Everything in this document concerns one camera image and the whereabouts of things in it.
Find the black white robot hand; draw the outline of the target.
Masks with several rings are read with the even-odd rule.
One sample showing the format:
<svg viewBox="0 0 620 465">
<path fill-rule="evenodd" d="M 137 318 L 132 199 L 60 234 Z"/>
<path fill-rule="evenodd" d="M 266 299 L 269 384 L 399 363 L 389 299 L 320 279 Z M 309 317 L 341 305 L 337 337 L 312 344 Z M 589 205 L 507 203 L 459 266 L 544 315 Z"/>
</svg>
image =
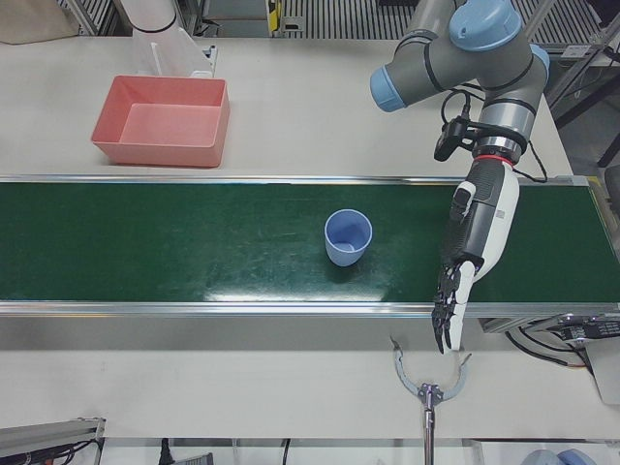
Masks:
<svg viewBox="0 0 620 465">
<path fill-rule="evenodd" d="M 512 165 L 497 155 L 476 157 L 451 199 L 440 253 L 432 326 L 440 352 L 459 350 L 473 285 L 499 262 L 519 199 Z"/>
</svg>

